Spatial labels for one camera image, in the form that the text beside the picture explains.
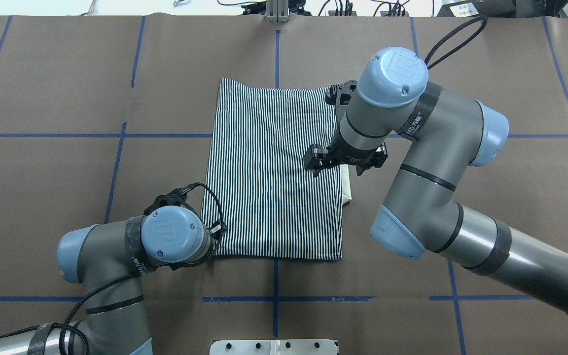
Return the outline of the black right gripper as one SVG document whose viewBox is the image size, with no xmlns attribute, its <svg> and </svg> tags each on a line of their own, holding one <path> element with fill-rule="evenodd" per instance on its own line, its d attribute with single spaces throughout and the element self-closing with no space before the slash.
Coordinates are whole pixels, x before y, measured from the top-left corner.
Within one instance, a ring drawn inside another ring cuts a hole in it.
<svg viewBox="0 0 568 355">
<path fill-rule="evenodd" d="M 311 171 L 315 178 L 320 171 L 338 165 L 356 166 L 356 175 L 372 168 L 381 168 L 388 158 L 386 144 L 380 143 L 372 150 L 361 150 L 347 143 L 342 134 L 341 123 L 345 120 L 346 108 L 356 90 L 357 81 L 352 79 L 343 84 L 334 84 L 325 91 L 325 103 L 333 106 L 337 119 L 336 129 L 329 146 L 311 144 L 303 156 L 304 170 Z"/>
</svg>

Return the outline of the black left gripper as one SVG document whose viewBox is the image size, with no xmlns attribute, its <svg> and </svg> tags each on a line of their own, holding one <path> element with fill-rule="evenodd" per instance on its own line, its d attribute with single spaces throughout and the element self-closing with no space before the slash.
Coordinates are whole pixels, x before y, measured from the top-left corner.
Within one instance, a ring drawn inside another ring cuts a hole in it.
<svg viewBox="0 0 568 355">
<path fill-rule="evenodd" d="M 144 211 L 143 247 L 159 267 L 171 269 L 198 267 L 219 248 L 228 226 L 218 197 L 207 185 L 202 188 L 213 199 L 218 218 L 205 224 L 187 197 L 196 185 L 176 188 L 159 195 Z"/>
</svg>

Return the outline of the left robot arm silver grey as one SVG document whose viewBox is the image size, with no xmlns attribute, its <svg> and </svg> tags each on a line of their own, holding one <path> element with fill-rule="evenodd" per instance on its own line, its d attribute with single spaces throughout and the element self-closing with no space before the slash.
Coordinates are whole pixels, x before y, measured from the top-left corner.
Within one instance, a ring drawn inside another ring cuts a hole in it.
<svg viewBox="0 0 568 355">
<path fill-rule="evenodd" d="M 62 322 L 0 336 L 0 355 L 150 355 L 141 278 L 198 267 L 226 233 L 218 197 L 200 182 L 158 196 L 140 216 L 68 232 L 57 265 L 84 296 Z"/>
</svg>

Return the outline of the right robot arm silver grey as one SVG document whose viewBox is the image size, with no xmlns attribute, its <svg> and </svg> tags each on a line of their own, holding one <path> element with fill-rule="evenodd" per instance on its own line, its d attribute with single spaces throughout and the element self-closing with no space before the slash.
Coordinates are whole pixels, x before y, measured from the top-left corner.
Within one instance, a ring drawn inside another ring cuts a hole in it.
<svg viewBox="0 0 568 355">
<path fill-rule="evenodd" d="M 312 144 L 304 168 L 381 168 L 385 139 L 411 143 L 370 229 L 380 245 L 417 260 L 432 251 L 568 315 L 568 254 L 467 208 L 453 194 L 469 166 L 483 167 L 508 138 L 505 115 L 429 80 L 427 60 L 403 47 L 379 50 L 358 79 L 325 91 L 337 124 Z"/>
</svg>

